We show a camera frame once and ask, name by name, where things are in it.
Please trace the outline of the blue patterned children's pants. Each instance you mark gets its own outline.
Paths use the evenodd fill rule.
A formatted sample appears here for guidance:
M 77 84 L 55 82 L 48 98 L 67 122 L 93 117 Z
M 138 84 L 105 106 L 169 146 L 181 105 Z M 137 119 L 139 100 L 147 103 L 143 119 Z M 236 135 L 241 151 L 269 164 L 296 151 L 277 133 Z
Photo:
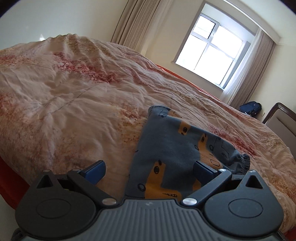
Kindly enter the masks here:
M 181 120 L 172 109 L 153 105 L 133 156 L 125 196 L 181 200 L 202 186 L 193 173 L 196 161 L 233 174 L 246 174 L 250 168 L 248 154 Z

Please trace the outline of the blue backpack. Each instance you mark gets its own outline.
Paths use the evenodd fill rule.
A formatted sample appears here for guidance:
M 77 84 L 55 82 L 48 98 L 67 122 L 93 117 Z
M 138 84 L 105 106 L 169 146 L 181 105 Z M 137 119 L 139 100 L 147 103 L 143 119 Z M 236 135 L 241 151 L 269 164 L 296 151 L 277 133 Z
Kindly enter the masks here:
M 261 112 L 262 106 L 259 102 L 250 101 L 241 105 L 238 110 L 254 118 Z

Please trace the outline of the beige right curtain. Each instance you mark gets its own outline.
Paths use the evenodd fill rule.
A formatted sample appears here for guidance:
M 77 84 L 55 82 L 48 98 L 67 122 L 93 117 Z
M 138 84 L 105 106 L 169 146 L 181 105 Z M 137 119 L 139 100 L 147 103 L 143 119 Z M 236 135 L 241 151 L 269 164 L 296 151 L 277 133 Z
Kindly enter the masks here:
M 247 103 L 269 64 L 276 43 L 261 29 L 224 88 L 220 100 L 238 109 Z

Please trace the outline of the beige curtain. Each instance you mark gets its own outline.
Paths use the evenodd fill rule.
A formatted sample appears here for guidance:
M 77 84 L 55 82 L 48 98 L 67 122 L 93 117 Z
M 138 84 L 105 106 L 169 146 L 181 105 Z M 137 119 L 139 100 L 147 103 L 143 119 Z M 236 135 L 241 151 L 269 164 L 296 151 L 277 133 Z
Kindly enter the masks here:
M 128 1 L 119 18 L 111 42 L 146 55 L 173 1 Z
M 238 109 L 247 103 L 269 64 L 276 43 L 261 29 L 224 88 L 220 100 Z

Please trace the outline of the brown padded headboard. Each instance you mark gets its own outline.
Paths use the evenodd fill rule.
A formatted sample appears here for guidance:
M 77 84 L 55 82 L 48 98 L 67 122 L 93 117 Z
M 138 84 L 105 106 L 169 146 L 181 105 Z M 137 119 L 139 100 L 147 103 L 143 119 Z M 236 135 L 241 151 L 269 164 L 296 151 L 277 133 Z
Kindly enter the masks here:
M 271 108 L 262 123 L 277 135 L 295 136 L 295 112 L 280 102 Z

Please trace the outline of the white framed window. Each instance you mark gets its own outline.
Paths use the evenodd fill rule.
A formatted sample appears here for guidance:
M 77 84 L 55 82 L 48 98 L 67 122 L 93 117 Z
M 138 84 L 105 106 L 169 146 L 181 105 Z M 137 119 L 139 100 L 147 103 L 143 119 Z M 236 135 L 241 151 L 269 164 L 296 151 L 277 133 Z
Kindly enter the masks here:
M 257 30 L 258 25 L 227 1 L 203 1 L 174 63 L 224 89 Z

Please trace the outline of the beige left curtain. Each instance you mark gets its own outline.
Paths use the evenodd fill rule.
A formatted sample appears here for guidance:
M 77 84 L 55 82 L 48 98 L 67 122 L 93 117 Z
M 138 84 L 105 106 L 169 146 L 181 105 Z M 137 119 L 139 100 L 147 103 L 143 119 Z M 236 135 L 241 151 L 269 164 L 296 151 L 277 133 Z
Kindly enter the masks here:
M 119 18 L 111 42 L 146 55 L 173 1 L 128 1 Z

